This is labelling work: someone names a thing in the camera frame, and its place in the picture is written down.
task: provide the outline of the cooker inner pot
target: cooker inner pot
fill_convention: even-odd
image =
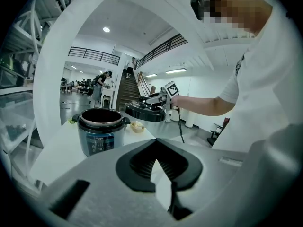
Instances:
[[[82,117],[96,123],[108,123],[120,120],[121,114],[107,109],[91,109],[82,113]]]

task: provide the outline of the balcony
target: balcony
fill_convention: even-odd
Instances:
[[[91,49],[81,48],[81,47],[71,47],[68,56],[76,56],[82,58],[88,58],[97,61],[103,61],[110,64],[118,65],[120,57],[112,54],[108,54],[101,51],[95,51]]]
[[[180,45],[186,44],[187,40],[181,35],[175,35],[174,37],[170,38],[169,40],[165,41],[161,45],[159,45],[157,48],[153,49],[151,52],[149,52],[147,55],[145,55],[143,58],[141,58],[137,62],[137,67],[143,66],[147,62],[151,61],[152,59],[156,58],[159,55],[162,55],[163,53],[170,51]]]

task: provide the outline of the round ceiling light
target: round ceiling light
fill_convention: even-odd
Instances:
[[[103,31],[106,32],[106,33],[108,33],[110,30],[109,30],[109,28],[104,27],[104,28],[103,28]]]

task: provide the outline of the rice cooker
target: rice cooker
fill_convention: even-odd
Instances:
[[[91,108],[78,117],[78,133],[83,153],[96,153],[123,146],[124,132],[130,120],[112,109]]]

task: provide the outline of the metal pot rim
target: metal pot rim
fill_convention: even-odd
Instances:
[[[90,110],[112,111],[112,112],[118,113],[121,117],[120,117],[120,119],[112,121],[112,122],[93,122],[93,121],[90,121],[90,120],[87,120],[87,119],[83,118],[83,116],[82,116],[83,113],[85,113],[87,111],[90,111]],[[107,109],[107,108],[89,108],[89,109],[86,109],[86,110],[84,110],[80,113],[80,118],[83,120],[83,122],[85,122],[86,124],[88,124],[90,126],[93,126],[93,127],[107,127],[107,126],[112,126],[112,125],[119,124],[123,120],[124,117],[117,110]]]

